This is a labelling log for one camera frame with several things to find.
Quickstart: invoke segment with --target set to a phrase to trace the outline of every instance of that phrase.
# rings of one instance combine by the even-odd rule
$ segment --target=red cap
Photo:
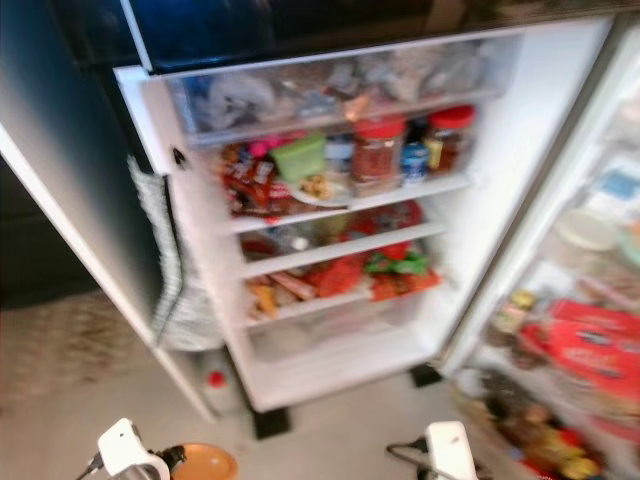
[[[213,371],[209,374],[209,386],[214,388],[222,388],[227,385],[227,379],[224,378],[224,373]]]
[[[363,138],[385,139],[396,137],[404,132],[403,115],[365,118],[356,123],[356,132]]]
[[[429,122],[436,128],[464,128],[471,125],[476,110],[472,105],[441,110],[429,115]]]

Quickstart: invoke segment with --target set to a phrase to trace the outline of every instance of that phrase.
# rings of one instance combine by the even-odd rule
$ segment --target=refrigerator
[[[572,273],[559,273],[546,260],[545,242],[563,211],[595,195],[610,161],[629,171],[638,161],[633,143],[640,124],[629,105],[640,89],[640,30],[635,17],[614,15],[635,9],[636,2],[496,2],[484,8],[467,2],[457,10],[413,1],[375,8],[362,2],[240,4],[123,0],[103,2],[96,13],[58,1],[54,12],[74,57],[100,71],[138,164],[169,179],[176,227],[252,408],[295,406],[422,364],[454,385],[470,367],[490,367],[535,390],[555,415],[579,426],[620,478],[638,478],[637,437],[602,428],[583,409],[565,411],[567,402],[558,400],[545,375],[552,367],[523,373],[507,349],[483,343],[487,325],[518,289],[535,291],[549,309],[565,297],[586,302],[575,296]],[[440,77],[435,70],[423,74],[421,82],[433,80],[426,94],[423,83],[418,94],[411,87],[399,93],[406,84],[376,77],[379,59],[410,59],[407,68],[419,70],[433,55],[449,66]],[[232,214],[228,185],[220,181],[225,147],[300,131],[353,133],[350,101],[358,96],[350,96],[348,86],[330,105],[305,97],[318,110],[302,112],[298,105],[295,113],[282,93],[349,65],[365,69],[360,75],[370,74],[372,83],[387,82],[366,108],[356,108],[358,120],[399,114],[425,120],[436,111],[473,106],[473,144],[464,161],[417,185],[350,198],[346,210],[278,218]],[[251,101],[237,102],[234,89]],[[292,95],[298,101],[311,94]],[[389,222],[396,226],[266,258],[242,250],[251,235],[274,227],[301,227],[345,212],[375,216],[406,202],[421,212],[409,226]],[[281,306],[271,319],[265,311],[253,318],[259,296],[251,288],[264,286],[265,277],[398,244],[428,255],[437,285],[372,301],[371,284],[358,283]],[[113,290],[115,303],[127,307],[121,295],[136,292]],[[194,407],[212,418],[202,394],[201,354],[163,351],[149,316],[124,310]]]

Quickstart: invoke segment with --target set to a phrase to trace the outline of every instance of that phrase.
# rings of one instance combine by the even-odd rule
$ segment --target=tile floor
[[[147,448],[205,442],[226,449],[238,460],[240,480],[413,479],[413,468],[386,456],[384,446],[415,439],[430,422],[460,418],[445,383],[415,389],[406,374],[298,406],[291,414],[291,433],[256,441],[248,414],[207,424],[159,366],[141,364],[6,409],[0,416],[0,478],[73,480],[95,453],[98,436],[128,417]],[[474,455],[495,478],[521,478],[491,445],[470,436]]]

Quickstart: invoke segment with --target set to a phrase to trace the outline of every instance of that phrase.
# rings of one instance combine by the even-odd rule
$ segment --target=white appliance
[[[545,163],[611,26],[606,17],[556,22],[215,70],[243,71],[471,39],[495,38],[504,47],[504,55],[493,65],[495,78],[487,88],[416,107],[427,110],[463,103],[477,106],[477,143],[466,168],[428,180],[420,187],[357,200],[353,206],[362,210],[415,199],[427,220],[410,229],[251,263],[243,259],[238,234],[263,229],[268,224],[230,216],[224,192],[210,181],[207,171],[207,162],[214,154],[211,148],[204,147],[266,132],[254,129],[218,138],[185,133],[169,82],[210,71],[149,75],[142,67],[115,69],[155,172],[171,175],[176,221],[197,261],[229,351],[257,411],[293,406],[424,362],[438,366],[445,375],[453,375],[464,364],[478,347],[480,332],[497,301],[512,289],[535,256],[536,246],[555,215],[589,178],[599,159],[602,132],[636,86],[633,83],[638,78],[640,33],[632,29],[619,39],[610,66],[561,154],[553,165]],[[187,158],[187,168],[176,165],[174,149]],[[24,171],[22,178],[31,174],[28,162],[19,155],[16,158],[13,162],[11,158],[7,160],[14,169]],[[529,200],[531,187],[540,185],[539,193],[526,205],[522,216],[521,207],[524,200]],[[327,215],[330,214],[301,214],[281,224]],[[512,235],[510,228],[515,219],[519,226]],[[78,230],[82,228],[76,226],[74,232]],[[509,242],[500,250],[500,258],[494,259],[507,232]],[[288,356],[270,358],[254,341],[254,336],[269,328],[295,323],[301,312],[254,328],[247,318],[245,279],[417,239],[424,239],[438,259],[436,268],[445,278],[440,287],[385,305],[373,304],[366,298],[339,298],[335,303],[315,304],[315,311],[309,307],[302,313],[314,315],[319,324],[339,322],[341,318],[357,321],[361,317],[371,324],[332,335]],[[84,246],[82,236],[74,241]],[[130,273],[126,269],[110,271],[109,265],[92,260],[89,254],[84,260],[194,407],[212,419],[201,393],[197,356],[157,351],[148,312],[137,307],[146,300],[138,297]],[[494,261],[495,268],[485,277]],[[621,469],[629,471],[626,466]]]

